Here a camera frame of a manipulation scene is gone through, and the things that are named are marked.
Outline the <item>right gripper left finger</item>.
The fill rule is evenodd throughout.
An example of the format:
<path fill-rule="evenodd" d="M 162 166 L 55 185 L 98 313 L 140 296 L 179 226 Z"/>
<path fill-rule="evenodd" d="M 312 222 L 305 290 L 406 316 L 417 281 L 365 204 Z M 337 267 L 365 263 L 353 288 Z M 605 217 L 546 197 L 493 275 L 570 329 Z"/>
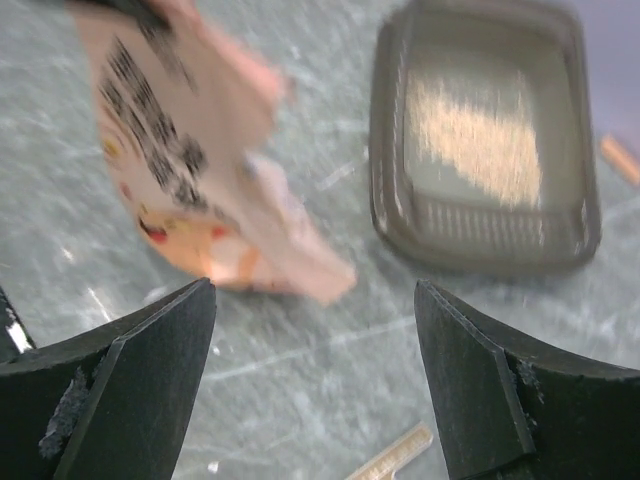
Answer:
<path fill-rule="evenodd" d="M 215 288 L 199 279 L 1 363 L 2 477 L 170 478 L 215 317 Z"/>

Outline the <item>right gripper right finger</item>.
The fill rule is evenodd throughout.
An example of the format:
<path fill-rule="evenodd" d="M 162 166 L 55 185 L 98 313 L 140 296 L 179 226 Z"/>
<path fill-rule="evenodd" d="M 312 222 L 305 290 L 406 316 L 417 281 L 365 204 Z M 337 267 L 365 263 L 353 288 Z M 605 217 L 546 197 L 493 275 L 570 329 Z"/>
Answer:
<path fill-rule="evenodd" d="M 639 373 L 527 335 L 421 280 L 420 350 L 452 479 L 635 479 Z"/>

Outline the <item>pink cat litter bag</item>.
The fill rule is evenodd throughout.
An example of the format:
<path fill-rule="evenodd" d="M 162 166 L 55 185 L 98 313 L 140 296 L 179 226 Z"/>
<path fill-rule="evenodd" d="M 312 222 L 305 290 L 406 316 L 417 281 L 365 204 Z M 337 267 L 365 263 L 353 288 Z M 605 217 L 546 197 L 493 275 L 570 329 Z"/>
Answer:
<path fill-rule="evenodd" d="M 224 289 L 337 300 L 354 268 L 261 154 L 292 86 L 191 1 L 72 1 L 110 175 L 141 236 Z"/>

